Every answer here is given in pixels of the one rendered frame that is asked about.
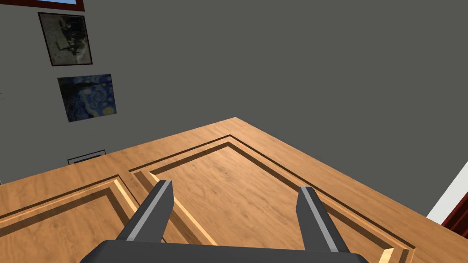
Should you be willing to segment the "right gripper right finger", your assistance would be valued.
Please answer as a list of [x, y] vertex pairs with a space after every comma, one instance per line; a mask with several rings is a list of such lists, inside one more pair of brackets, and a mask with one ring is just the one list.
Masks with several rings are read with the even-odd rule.
[[296, 214], [305, 250], [350, 252], [312, 187], [300, 187]]

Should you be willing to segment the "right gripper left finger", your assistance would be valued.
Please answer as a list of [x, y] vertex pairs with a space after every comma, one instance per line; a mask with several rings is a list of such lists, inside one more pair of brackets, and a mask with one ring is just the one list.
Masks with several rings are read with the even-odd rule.
[[161, 242], [173, 206], [172, 181], [160, 180], [116, 239], [138, 242]]

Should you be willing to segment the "wooden panelled door leaf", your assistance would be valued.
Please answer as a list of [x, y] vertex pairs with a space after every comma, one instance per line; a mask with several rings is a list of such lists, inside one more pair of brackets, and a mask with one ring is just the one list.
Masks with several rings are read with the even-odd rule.
[[156, 242], [304, 252], [297, 199], [323, 205], [362, 263], [468, 263], [468, 239], [232, 118], [0, 185], [0, 263], [79, 263], [115, 239], [158, 182], [171, 213]]

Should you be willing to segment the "blue starry night picture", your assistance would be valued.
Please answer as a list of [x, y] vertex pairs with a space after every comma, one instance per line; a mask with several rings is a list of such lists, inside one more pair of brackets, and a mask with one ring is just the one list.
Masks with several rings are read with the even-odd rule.
[[57, 78], [69, 122], [117, 113], [110, 74]]

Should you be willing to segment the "dark framed grey picture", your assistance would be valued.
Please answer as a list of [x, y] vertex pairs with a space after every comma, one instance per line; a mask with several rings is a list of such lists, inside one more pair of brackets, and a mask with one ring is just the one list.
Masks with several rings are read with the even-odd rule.
[[93, 64], [83, 15], [37, 14], [53, 67]]

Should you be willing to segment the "red framed picture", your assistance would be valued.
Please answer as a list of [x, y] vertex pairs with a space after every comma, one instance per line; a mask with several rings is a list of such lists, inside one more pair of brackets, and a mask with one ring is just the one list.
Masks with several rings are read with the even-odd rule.
[[2, 5], [27, 6], [46, 9], [60, 9], [65, 11], [84, 12], [83, 0], [0, 0]]

